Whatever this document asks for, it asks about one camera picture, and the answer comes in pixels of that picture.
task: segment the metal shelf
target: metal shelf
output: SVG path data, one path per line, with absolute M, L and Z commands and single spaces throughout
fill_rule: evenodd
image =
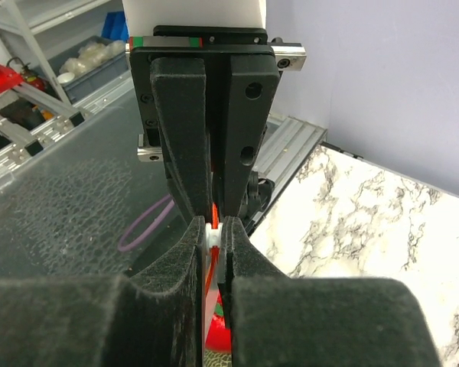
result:
M 107 2 L 110 0 L 26 0 L 16 4 L 31 33 L 36 35 Z M 0 8 L 0 29 L 24 34 L 6 7 Z

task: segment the screw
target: screw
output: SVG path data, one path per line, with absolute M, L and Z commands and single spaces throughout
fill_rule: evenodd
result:
M 157 124 L 156 120 L 146 120 L 146 126 L 149 128 L 154 128 Z
M 277 62 L 277 67 L 279 69 L 285 69 L 289 65 L 291 65 L 291 61 L 289 59 L 281 59 Z
M 143 103 L 150 103 L 153 102 L 153 96 L 151 94 L 141 94 L 140 100 Z

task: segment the screw hole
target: screw hole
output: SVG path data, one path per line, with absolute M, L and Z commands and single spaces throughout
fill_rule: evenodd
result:
M 277 63 L 277 67 L 279 69 L 285 69 L 286 67 L 289 67 L 289 65 L 291 65 L 291 61 L 289 59 L 282 59 Z
M 153 96 L 151 94 L 142 94 L 140 98 L 143 103 L 153 102 Z
M 262 95 L 262 84 L 252 83 L 246 87 L 246 97 L 248 99 L 257 99 Z
M 245 166 L 251 166 L 253 163 L 253 158 L 255 157 L 255 149 L 253 147 L 244 147 L 242 153 L 239 156 L 242 164 Z
M 158 124 L 156 120 L 146 120 L 145 123 L 148 128 L 154 128 Z

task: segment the gray storage bin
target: gray storage bin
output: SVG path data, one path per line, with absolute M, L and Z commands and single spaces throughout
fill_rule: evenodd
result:
M 70 57 L 78 57 L 78 50 L 88 44 L 90 41 L 98 42 L 101 44 L 110 44 L 111 40 L 102 38 L 99 36 L 92 36 L 86 39 L 84 42 L 71 47 L 69 50 L 62 52 L 61 54 L 53 57 L 49 60 L 51 68 L 60 75 L 60 68 L 63 66 L 66 60 Z M 124 53 L 107 60 L 105 63 L 95 68 L 94 70 L 84 73 L 78 76 L 68 84 L 63 84 L 63 89 L 68 95 L 68 98 L 72 103 L 78 102 L 81 99 L 87 97 L 90 93 L 95 92 L 98 88 L 106 85 L 108 82 L 123 74 L 128 69 L 128 64 Z M 43 75 L 42 70 L 36 70 L 40 75 Z

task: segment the white plastic bag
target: white plastic bag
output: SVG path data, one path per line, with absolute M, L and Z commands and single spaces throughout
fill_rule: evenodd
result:
M 122 41 L 114 41 L 107 45 L 107 49 L 109 58 L 113 58 L 125 51 L 125 43 Z
M 75 76 L 88 73 L 95 66 L 89 60 L 77 59 L 75 57 L 69 58 L 60 68 L 60 73 L 73 73 Z
M 94 67 L 98 67 L 110 58 L 109 49 L 105 44 L 89 42 L 86 46 L 80 48 L 81 60 L 88 60 Z

